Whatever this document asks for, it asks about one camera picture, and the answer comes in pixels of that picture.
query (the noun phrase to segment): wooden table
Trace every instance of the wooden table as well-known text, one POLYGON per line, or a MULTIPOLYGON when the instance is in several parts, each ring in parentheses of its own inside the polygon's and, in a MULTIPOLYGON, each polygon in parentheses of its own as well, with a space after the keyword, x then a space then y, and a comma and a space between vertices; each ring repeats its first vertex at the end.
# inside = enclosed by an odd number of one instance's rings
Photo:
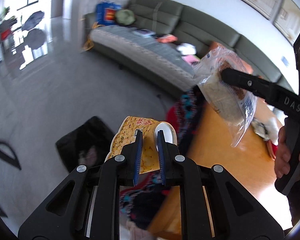
MULTIPOLYGON (((258 99, 255 117, 266 122, 272 116, 275 117, 258 99)), ((282 124, 278 119, 277 123, 280 128, 282 124)), ((274 161, 262 138, 250 126, 237 147, 231 147, 231 141, 226 123, 207 104, 188 157, 201 166, 224 166, 284 230, 291 228, 288 200, 274 188, 274 161)), ((181 239, 179 187, 173 187, 147 230, 165 239, 181 239)))

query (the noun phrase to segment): blue shopping bag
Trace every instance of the blue shopping bag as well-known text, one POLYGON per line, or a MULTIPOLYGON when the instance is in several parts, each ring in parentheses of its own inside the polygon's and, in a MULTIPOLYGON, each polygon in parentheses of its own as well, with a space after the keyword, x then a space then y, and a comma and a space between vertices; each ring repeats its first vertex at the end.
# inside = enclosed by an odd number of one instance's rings
POLYGON ((121 5, 105 0, 96 6, 96 22, 105 26, 114 25, 114 15, 121 5))

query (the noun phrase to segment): snack wrapper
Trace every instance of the snack wrapper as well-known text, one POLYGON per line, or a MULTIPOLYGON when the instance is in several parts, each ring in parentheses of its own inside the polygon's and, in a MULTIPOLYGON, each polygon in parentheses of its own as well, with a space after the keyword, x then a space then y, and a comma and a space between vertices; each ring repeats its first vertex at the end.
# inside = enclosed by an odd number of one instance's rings
POLYGON ((137 131, 141 130, 143 133, 143 145, 140 174, 159 170, 159 157, 154 131, 160 123, 165 123, 169 126, 173 138, 172 143, 176 145, 177 135, 174 128, 169 123, 159 122, 151 118, 128 116, 123 121, 118 133, 114 136, 106 160, 120 154, 124 145, 135 142, 137 131))
POLYGON ((194 81, 207 102, 227 122, 233 138, 231 145, 235 147, 253 119, 257 97, 250 91, 223 82, 221 72, 226 68, 247 73, 236 53, 218 46, 194 66, 194 81))

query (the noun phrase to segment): human hand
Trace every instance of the human hand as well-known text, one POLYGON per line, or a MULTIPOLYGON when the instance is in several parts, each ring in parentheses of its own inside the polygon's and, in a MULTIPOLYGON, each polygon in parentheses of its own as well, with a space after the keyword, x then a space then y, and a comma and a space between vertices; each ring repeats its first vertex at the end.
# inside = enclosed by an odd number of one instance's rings
POLYGON ((288 174, 290 171, 289 160, 291 158, 291 152, 286 145, 286 131, 284 126, 279 130, 278 149, 274 161, 274 172, 277 178, 281 178, 284 174, 288 174))

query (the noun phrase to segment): umbrella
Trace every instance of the umbrella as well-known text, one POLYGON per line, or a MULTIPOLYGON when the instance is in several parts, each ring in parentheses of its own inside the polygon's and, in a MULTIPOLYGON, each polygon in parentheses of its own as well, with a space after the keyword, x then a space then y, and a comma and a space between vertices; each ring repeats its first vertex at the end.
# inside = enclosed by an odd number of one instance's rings
POLYGON ((42 18, 44 17, 44 12, 37 11, 30 15, 30 17, 26 20, 25 24, 22 26, 22 30, 29 31, 36 27, 39 22, 41 22, 42 18))
POLYGON ((28 35, 24 38, 25 44, 31 49, 40 48, 46 41, 46 34, 41 29, 32 29, 28 32, 28 35))

